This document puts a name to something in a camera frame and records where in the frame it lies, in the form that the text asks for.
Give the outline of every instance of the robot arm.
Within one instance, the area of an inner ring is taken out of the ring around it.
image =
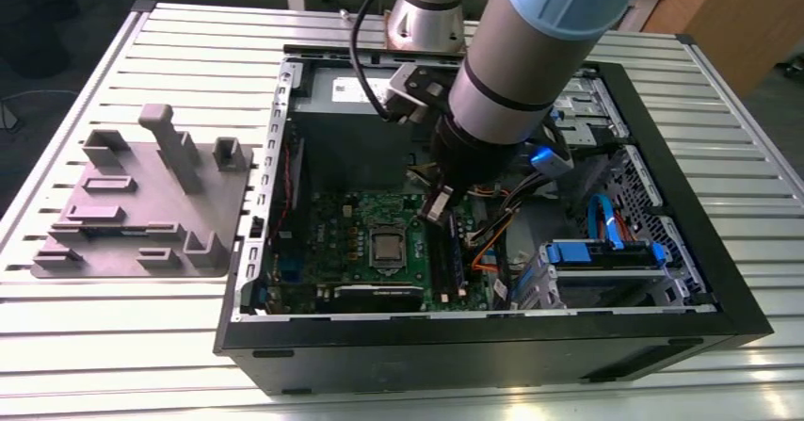
[[[467,189],[504,170],[627,4],[489,0],[436,125],[441,180],[425,218],[436,221]]]

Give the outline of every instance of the gray fixture plate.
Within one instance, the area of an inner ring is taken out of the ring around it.
[[[213,145],[199,144],[199,164],[195,169],[201,178],[204,191],[187,195],[173,174],[167,169],[157,154],[156,143],[128,143],[131,152],[116,152],[123,169],[103,168],[92,162],[76,184],[69,201],[61,211],[59,221],[65,221],[72,206],[119,206],[125,212],[121,225],[147,225],[149,222],[183,225],[185,233],[195,233],[201,242],[212,231],[231,253],[240,209],[244,199],[248,166],[244,171],[219,171],[212,155]],[[251,146],[243,146],[247,163],[251,163]],[[136,190],[89,193],[83,186],[88,178],[128,175],[136,181]],[[43,251],[71,248],[83,258],[75,268],[44,268],[33,265],[36,278],[103,278],[103,277],[216,277],[227,274],[228,259],[215,267],[195,267],[184,252],[183,240],[155,241],[147,236],[128,235],[95,237],[89,240],[71,240],[59,243],[48,237]],[[181,263],[180,266],[145,269],[137,262],[140,248],[169,248]]]

